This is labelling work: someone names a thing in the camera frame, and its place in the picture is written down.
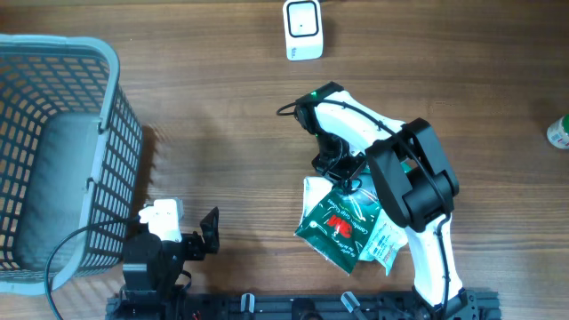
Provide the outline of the white carton box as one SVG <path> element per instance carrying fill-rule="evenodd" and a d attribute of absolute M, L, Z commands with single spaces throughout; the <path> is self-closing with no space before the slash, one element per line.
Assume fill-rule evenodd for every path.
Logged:
<path fill-rule="evenodd" d="M 303 202 L 302 215 L 303 221 L 319 202 L 332 190 L 333 184 L 323 177 L 308 176 L 303 181 Z"/>

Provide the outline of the green 3M gloves package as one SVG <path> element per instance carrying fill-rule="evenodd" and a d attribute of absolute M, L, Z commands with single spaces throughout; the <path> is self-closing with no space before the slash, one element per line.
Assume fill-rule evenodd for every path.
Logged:
<path fill-rule="evenodd" d="M 351 274 L 381 213 L 377 194 L 334 187 L 295 231 L 315 251 Z"/>

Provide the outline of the mint wet wipes pack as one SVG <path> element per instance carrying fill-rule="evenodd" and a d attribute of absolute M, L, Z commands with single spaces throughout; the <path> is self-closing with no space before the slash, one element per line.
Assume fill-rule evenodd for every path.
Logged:
<path fill-rule="evenodd" d="M 373 232 L 359 255 L 361 261 L 378 261 L 388 276 L 399 250 L 408 244 L 403 228 L 397 226 L 383 209 L 376 220 Z"/>

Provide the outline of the green lid jar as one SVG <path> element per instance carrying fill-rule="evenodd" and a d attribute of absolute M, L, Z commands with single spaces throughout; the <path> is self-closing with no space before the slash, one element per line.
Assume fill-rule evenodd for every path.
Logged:
<path fill-rule="evenodd" d="M 560 149 L 569 149 L 568 117 L 562 116 L 547 130 L 547 138 L 551 145 Z"/>

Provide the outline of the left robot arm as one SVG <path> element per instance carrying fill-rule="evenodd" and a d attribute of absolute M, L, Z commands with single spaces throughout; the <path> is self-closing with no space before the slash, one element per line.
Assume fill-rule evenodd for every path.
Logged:
<path fill-rule="evenodd" d="M 220 249 L 219 209 L 201 221 L 201 233 L 183 234 L 180 240 L 162 240 L 151 231 L 130 239 L 124 246 L 124 287 L 108 300 L 107 319 L 199 319 L 186 312 L 191 284 L 176 284 L 179 276 L 191 277 L 187 261 L 200 261 Z"/>

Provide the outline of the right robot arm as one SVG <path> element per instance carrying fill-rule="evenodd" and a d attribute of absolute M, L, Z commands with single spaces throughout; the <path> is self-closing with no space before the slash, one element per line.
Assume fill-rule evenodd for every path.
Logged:
<path fill-rule="evenodd" d="M 348 182 L 369 168 L 383 210 L 407 235 L 421 313 L 449 319 L 464 308 L 450 236 L 459 181 L 431 124 L 382 116 L 335 82 L 290 106 L 301 127 L 317 138 L 317 173 Z"/>

